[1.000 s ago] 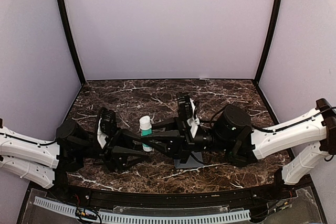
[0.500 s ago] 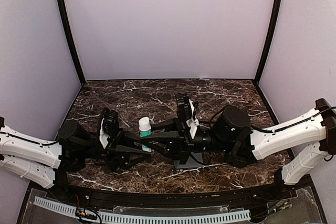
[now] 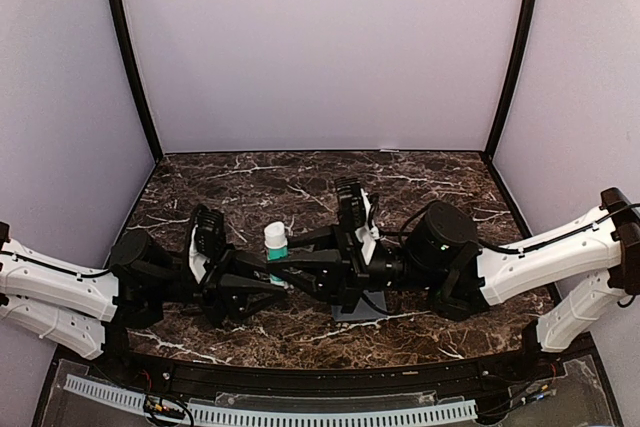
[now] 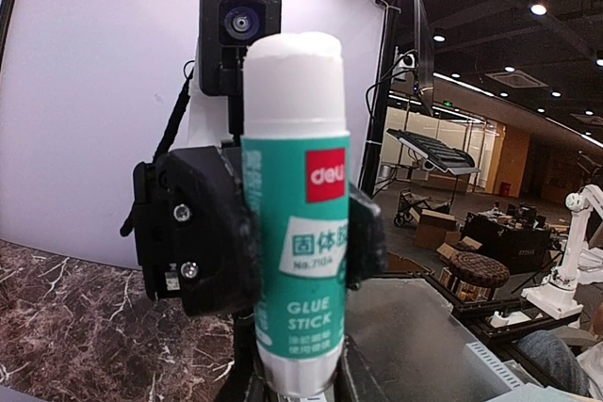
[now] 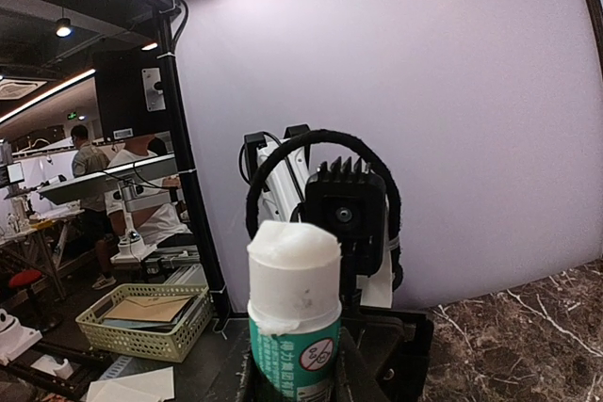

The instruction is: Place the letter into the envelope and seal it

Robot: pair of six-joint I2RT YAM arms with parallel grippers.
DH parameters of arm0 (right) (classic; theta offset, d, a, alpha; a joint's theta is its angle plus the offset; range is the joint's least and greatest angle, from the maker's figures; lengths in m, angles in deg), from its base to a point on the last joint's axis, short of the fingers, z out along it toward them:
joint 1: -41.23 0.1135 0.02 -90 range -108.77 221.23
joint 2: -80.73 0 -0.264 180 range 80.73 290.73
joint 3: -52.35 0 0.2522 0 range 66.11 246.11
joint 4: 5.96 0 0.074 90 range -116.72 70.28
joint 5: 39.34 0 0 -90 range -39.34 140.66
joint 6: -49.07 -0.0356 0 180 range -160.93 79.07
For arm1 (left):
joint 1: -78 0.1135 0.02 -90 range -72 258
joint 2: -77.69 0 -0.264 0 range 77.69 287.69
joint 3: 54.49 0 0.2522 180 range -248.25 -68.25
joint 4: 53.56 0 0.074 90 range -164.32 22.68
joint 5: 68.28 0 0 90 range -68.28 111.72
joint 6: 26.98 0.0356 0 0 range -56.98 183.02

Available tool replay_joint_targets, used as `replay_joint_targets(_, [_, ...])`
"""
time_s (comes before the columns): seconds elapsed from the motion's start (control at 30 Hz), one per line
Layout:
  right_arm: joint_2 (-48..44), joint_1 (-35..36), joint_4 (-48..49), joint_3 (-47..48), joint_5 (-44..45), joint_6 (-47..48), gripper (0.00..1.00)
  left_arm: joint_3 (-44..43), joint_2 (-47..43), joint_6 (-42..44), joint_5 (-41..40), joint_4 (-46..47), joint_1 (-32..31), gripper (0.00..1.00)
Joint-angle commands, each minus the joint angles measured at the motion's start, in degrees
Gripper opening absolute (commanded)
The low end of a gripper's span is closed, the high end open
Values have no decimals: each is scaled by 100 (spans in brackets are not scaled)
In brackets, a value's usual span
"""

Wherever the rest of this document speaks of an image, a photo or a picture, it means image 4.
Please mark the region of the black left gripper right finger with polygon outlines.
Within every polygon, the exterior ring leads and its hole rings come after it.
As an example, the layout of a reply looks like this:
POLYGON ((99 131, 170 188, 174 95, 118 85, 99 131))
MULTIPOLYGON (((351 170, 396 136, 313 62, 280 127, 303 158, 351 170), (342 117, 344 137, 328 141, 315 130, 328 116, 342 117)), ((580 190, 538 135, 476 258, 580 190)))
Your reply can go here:
POLYGON ((344 336, 341 356, 336 367, 336 400, 396 401, 396 398, 385 392, 384 385, 377 380, 366 357, 348 334, 344 336))

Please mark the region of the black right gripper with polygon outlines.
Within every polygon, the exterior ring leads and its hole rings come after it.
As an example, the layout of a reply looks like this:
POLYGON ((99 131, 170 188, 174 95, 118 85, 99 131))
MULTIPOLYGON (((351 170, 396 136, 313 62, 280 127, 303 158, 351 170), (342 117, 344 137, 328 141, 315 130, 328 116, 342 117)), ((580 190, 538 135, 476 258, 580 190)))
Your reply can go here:
POLYGON ((241 150, 177 149, 133 169, 133 235, 146 296, 188 316, 231 314, 260 298, 259 232, 245 202, 241 150))

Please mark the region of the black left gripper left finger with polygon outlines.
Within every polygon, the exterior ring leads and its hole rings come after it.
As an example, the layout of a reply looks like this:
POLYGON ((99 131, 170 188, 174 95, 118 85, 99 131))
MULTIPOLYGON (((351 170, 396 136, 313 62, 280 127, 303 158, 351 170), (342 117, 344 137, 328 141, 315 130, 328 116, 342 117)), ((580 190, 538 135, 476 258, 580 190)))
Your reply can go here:
POLYGON ((264 383, 258 376, 258 353, 253 312, 241 312, 234 319, 234 365, 220 388, 225 402, 260 402, 264 400, 264 383))

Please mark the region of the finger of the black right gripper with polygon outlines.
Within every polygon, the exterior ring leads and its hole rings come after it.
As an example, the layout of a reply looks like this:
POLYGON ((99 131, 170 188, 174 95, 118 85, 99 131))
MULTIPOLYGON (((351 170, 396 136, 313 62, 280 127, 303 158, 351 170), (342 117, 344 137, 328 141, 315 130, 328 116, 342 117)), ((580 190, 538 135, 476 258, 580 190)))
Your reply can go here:
POLYGON ((379 204, 354 184, 349 190, 346 287, 358 290, 363 281, 386 270, 386 237, 379 204))

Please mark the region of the green white glue stick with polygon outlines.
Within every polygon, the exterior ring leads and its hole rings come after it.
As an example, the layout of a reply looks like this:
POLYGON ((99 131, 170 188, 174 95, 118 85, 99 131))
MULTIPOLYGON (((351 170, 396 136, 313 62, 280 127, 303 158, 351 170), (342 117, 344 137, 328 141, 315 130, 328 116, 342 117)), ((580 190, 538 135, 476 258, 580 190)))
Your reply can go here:
POLYGON ((244 60, 244 195, 259 228, 255 336, 266 383, 288 398, 327 389, 346 305, 350 132, 340 41, 258 40, 244 60))

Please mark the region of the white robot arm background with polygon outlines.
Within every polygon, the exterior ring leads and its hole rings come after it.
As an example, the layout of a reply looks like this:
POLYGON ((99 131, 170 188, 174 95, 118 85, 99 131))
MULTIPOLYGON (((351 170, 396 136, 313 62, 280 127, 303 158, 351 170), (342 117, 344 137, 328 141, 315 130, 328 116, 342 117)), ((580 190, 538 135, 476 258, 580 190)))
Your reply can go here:
MULTIPOLYGON (((134 232, 139 265, 142 267, 147 296, 152 300, 180 298, 187 316, 236 314, 236 331, 244 338, 235 339, 237 356, 243 358, 242 370, 236 371, 235 383, 223 390, 216 401, 227 394, 239 394, 244 382, 261 381, 257 347, 251 346, 252 304, 260 297, 259 226, 257 216, 244 201, 241 151, 215 146, 177 149, 162 153, 158 149, 152 163, 140 162, 133 170, 134 202, 120 228, 127 237, 134 232)), ((385 275, 385 232, 380 207, 356 186, 347 184, 345 199, 350 211, 351 245, 347 245, 345 288, 357 290, 369 277, 385 275)), ((585 226, 572 224, 561 265, 553 267, 540 286, 527 289, 536 296, 551 286, 562 290, 562 270, 573 272, 578 284, 602 282, 602 251, 588 249, 588 241, 572 243, 569 238, 584 239, 593 210, 602 217, 602 191, 586 185, 579 194, 568 196, 573 214, 584 219, 585 226)), ((462 307, 456 301, 453 313, 469 326, 488 310, 527 306, 527 301, 480 302, 477 307, 462 307)), ((494 327, 479 327, 486 342, 492 340, 506 346, 515 337, 532 333, 536 327, 558 327, 567 323, 546 312, 551 320, 531 320, 494 333, 494 327)), ((254 401, 244 395, 241 401, 254 401)))

